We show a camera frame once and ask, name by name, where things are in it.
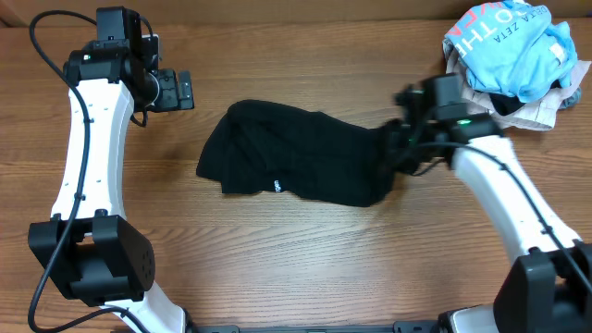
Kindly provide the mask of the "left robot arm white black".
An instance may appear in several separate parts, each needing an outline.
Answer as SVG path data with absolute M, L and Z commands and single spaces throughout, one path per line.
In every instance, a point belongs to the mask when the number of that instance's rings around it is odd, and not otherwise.
M 192 332 L 156 283 L 152 244 L 128 222 L 122 194 L 129 125 L 193 108 L 191 75 L 160 68 L 159 38 L 136 11 L 101 7 L 92 23 L 96 38 L 56 71 L 70 101 L 67 160 L 50 218 L 31 224 L 28 244 L 42 282 L 92 316 L 115 315 L 133 332 Z

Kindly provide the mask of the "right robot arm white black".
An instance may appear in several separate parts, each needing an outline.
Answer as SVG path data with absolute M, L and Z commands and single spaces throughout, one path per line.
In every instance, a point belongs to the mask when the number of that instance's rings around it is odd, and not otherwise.
M 469 114 L 459 77 L 423 80 L 394 102 L 404 118 L 388 124 L 388 169 L 417 176 L 422 163 L 446 162 L 486 211 L 512 265 L 493 303 L 397 322 L 394 331 L 590 331 L 590 244 L 548 205 L 493 118 Z

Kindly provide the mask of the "black t-shirt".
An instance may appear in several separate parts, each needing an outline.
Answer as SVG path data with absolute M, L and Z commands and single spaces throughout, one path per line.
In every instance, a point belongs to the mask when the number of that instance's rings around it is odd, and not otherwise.
M 307 200 L 368 207 L 392 189 L 383 128 L 259 100 L 228 108 L 204 145 L 197 176 L 225 194 L 290 191 Z

